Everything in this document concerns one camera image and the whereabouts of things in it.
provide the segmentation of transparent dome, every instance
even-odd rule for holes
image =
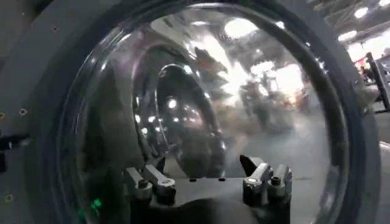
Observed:
[[[339,170],[331,165],[323,100],[311,82],[320,74],[307,71],[293,56],[298,52],[259,22],[289,35],[283,21],[248,12],[197,5],[135,29],[122,25],[99,57],[89,57],[95,67],[78,127],[89,200],[115,208],[107,192],[116,189],[107,182],[123,168],[115,167],[118,160],[142,166],[164,159],[163,173],[175,180],[229,179],[245,177],[239,156],[246,155],[291,168],[291,223],[310,223],[332,205],[325,192]],[[100,219],[118,219],[113,210],[100,211]]]

